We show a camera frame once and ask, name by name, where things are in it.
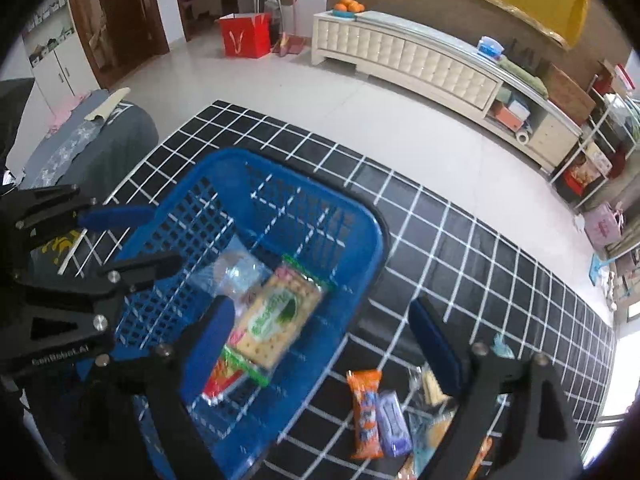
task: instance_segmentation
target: plate of oranges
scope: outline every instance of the plate of oranges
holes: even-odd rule
[[[363,4],[356,0],[340,0],[334,5],[334,16],[341,18],[353,18],[358,12],[365,10]]]

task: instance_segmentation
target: roll of tape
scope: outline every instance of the roll of tape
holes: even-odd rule
[[[521,130],[516,134],[516,140],[525,146],[529,142],[529,134]]]

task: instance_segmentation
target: purple snack package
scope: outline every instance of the purple snack package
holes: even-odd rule
[[[385,456],[402,456],[414,447],[411,435],[402,416],[398,395],[395,392],[382,392],[376,404],[378,431]]]

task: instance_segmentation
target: white floor tile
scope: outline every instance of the white floor tile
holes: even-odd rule
[[[478,216],[612,323],[588,277],[591,247],[571,212],[511,146],[404,89],[346,64],[300,56],[226,59],[214,31],[147,63],[120,86],[161,139],[216,99],[249,107],[375,158]]]

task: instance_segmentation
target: blue plastic basket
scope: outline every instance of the blue plastic basket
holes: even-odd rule
[[[239,479],[276,439],[331,359],[385,259],[385,232],[365,206],[266,158],[235,148],[212,153],[182,180],[138,228],[118,259],[177,250],[181,272],[127,298],[116,329],[119,346],[145,351],[172,342],[210,305],[187,283],[237,235],[275,267],[283,254],[335,285],[268,387],[247,380],[218,405],[198,396],[188,406],[194,424],[226,477]],[[143,398],[140,427],[156,470],[174,475],[162,453]]]

